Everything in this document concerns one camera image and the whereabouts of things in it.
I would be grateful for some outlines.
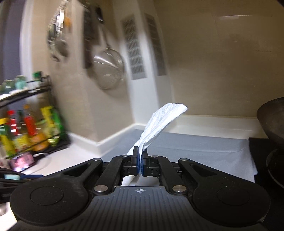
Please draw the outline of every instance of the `gray cloth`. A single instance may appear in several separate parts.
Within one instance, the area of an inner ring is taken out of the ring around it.
[[[110,161],[114,156],[127,154],[143,131],[134,130],[102,158]],[[193,136],[162,132],[148,147],[148,155],[167,157],[171,162],[188,158],[217,170],[254,182],[257,174],[249,151],[248,140]]]

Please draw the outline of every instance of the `smartphone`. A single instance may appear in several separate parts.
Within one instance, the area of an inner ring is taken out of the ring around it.
[[[16,172],[21,172],[35,164],[33,155],[26,152],[10,160],[10,167]]]

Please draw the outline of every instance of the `metal strainer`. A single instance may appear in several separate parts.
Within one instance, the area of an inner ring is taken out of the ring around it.
[[[105,34],[104,20],[100,7],[96,8],[96,13],[99,22],[101,23],[103,39],[106,43],[106,49],[99,52],[94,58],[94,68],[97,74],[97,83],[102,89],[115,88],[120,80],[123,80],[124,63],[121,55],[111,49],[107,42]]]

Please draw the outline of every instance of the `white tissue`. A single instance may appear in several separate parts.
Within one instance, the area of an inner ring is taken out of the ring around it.
[[[142,152],[150,146],[150,144],[158,137],[165,127],[186,110],[187,107],[183,104],[166,104],[152,115],[144,129],[144,132],[141,134],[140,139],[134,144],[134,146],[139,147],[140,159]],[[133,154],[134,146],[128,151],[127,155]],[[133,179],[134,176],[124,177],[122,185],[130,185]]]

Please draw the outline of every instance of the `ventilation grille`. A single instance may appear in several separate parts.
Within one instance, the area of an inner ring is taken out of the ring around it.
[[[149,14],[145,14],[147,24],[148,24],[148,29],[152,41],[152,46],[153,46],[153,52],[155,56],[155,61],[156,61],[156,69],[157,69],[157,75],[166,75],[166,66],[165,66],[165,61],[163,58],[163,53],[162,53],[162,47],[161,47],[161,42],[159,39],[159,34],[156,26],[156,22],[153,16]]]
[[[128,17],[122,21],[127,53],[132,72],[132,79],[145,78],[143,60],[140,52],[140,46],[137,37],[134,16]]]

